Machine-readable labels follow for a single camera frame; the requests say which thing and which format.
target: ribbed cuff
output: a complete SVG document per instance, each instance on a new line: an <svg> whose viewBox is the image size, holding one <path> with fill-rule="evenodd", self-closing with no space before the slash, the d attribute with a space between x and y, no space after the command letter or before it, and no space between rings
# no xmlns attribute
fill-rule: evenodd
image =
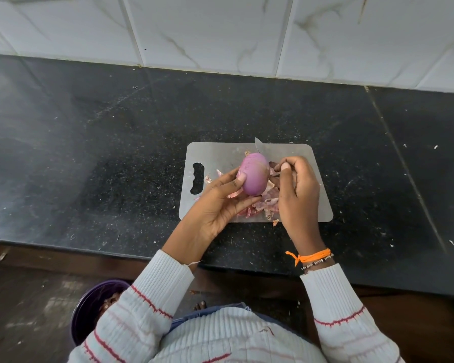
<svg viewBox="0 0 454 363"><path fill-rule="evenodd" d="M193 280L187 265L158 250L133 286L157 308L174 315Z"/></svg>
<svg viewBox="0 0 454 363"><path fill-rule="evenodd" d="M339 264L301 276L317 320L332 322L361 313L363 304Z"/></svg>

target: bracelet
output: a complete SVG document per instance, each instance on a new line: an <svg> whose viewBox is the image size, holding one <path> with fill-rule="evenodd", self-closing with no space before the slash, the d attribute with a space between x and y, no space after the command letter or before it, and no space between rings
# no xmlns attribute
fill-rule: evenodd
<svg viewBox="0 0 454 363"><path fill-rule="evenodd" d="M289 251L286 251L286 255L290 255L290 256L294 257L294 260L295 260L294 266L297 266L298 262L300 262L300 261L302 263L316 261L316 260L319 260L320 258L327 257L330 254L331 254L331 250L329 248L327 248L326 250L316 252L315 254L312 254L310 256L300 256L300 255L296 256L295 254L293 254Z"/></svg>
<svg viewBox="0 0 454 363"><path fill-rule="evenodd" d="M311 268L311 267L313 267L313 266L315 266L315 265L317 265L317 264L320 264L320 263L322 263L322 262L327 261L328 259L330 259L330 258L332 258L332 257L333 257L333 254L328 255L327 257L323 257L321 260L318 260L318 261L312 262L312 263L309 264L309 265L303 266L303 267L301 268L301 270L302 270L302 271L307 270L307 269L309 269L309 268Z"/></svg>

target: countertop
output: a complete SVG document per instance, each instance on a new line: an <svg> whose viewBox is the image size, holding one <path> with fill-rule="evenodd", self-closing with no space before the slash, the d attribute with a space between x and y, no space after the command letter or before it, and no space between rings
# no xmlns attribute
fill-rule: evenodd
<svg viewBox="0 0 454 363"><path fill-rule="evenodd" d="M255 136L313 148L352 283L454 296L454 94L0 55L0 242L150 258L187 145ZM229 224L202 266L297 277L286 250Z"/></svg>

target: person's left hand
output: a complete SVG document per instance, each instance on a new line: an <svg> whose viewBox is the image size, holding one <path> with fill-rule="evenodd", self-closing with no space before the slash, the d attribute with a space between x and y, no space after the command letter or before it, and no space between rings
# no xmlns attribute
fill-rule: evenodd
<svg viewBox="0 0 454 363"><path fill-rule="evenodd" d="M182 264L200 261L207 247L242 210L260 201L262 196L249 197L244 192L236 197L227 196L240 190L245 174L233 169L207 185L200 199L190 208L177 225L162 250Z"/></svg>

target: cutting board handle hole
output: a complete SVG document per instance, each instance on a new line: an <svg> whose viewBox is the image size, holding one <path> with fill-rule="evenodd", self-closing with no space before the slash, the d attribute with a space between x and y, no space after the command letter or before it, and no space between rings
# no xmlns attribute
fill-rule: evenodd
<svg viewBox="0 0 454 363"><path fill-rule="evenodd" d="M205 175L205 167L201 163L194 163L194 183L190 190L192 195L198 195L203 190L203 178Z"/></svg>

